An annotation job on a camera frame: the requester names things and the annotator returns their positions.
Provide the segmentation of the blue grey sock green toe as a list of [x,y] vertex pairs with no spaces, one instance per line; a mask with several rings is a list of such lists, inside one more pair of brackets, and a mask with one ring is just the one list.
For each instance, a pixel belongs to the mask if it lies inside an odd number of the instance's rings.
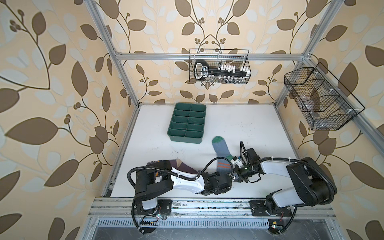
[[221,174],[230,174],[232,172],[231,167],[233,166],[230,161],[233,156],[228,149],[226,141],[224,138],[216,136],[212,140],[212,145],[217,157],[221,157],[221,159],[217,160],[217,171]]

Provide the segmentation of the purple sock beige toe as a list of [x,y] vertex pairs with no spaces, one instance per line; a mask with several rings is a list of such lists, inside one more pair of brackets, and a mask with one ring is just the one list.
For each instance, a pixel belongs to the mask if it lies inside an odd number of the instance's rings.
[[159,167],[170,171],[178,170],[193,175],[196,175],[198,173],[195,169],[189,167],[180,159],[153,161],[151,163],[148,163],[148,166]]

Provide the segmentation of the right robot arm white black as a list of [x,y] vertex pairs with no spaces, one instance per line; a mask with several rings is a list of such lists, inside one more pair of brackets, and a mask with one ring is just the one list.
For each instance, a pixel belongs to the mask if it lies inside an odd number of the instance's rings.
[[[291,206],[330,204],[338,192],[334,181],[312,158],[260,158],[253,148],[246,149],[244,143],[240,142],[240,162],[241,167],[235,165],[236,182],[257,183],[261,175],[277,175],[291,180],[292,187],[268,194],[264,204],[259,207],[260,211],[270,216],[276,216]],[[254,175],[258,175],[259,179],[251,181]]]

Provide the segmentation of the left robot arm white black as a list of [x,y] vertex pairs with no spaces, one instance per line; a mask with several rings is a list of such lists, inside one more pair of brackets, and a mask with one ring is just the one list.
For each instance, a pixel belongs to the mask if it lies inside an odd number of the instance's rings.
[[[224,160],[230,168],[228,173],[207,173],[207,168],[215,161]],[[158,197],[175,189],[202,196],[224,194],[231,190],[235,176],[233,164],[224,157],[217,157],[198,171],[197,174],[182,172],[172,167],[169,160],[162,160],[128,171],[127,179],[135,190],[131,215],[161,214],[164,204]]]

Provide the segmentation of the green divided plastic tray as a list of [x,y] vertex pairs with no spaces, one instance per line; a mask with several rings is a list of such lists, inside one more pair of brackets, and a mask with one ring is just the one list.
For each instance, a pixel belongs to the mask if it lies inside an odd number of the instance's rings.
[[203,140],[207,106],[177,103],[167,130],[172,142],[200,144]]

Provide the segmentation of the black tool in basket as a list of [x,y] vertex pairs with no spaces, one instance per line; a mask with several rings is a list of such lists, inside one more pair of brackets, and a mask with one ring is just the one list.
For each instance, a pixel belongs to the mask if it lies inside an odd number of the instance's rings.
[[211,67],[206,61],[198,60],[192,68],[193,76],[196,80],[214,79],[216,77],[233,77],[246,79],[251,76],[251,70],[247,66],[237,67],[235,65],[218,64],[217,67]]

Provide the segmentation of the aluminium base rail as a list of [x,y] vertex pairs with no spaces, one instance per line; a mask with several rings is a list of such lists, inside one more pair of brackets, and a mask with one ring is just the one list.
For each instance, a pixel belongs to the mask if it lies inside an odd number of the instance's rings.
[[176,229],[268,229],[283,227],[294,220],[334,220],[329,205],[292,206],[276,214],[266,212],[262,199],[160,198],[158,207],[138,213],[131,198],[96,198],[88,217],[99,227]]

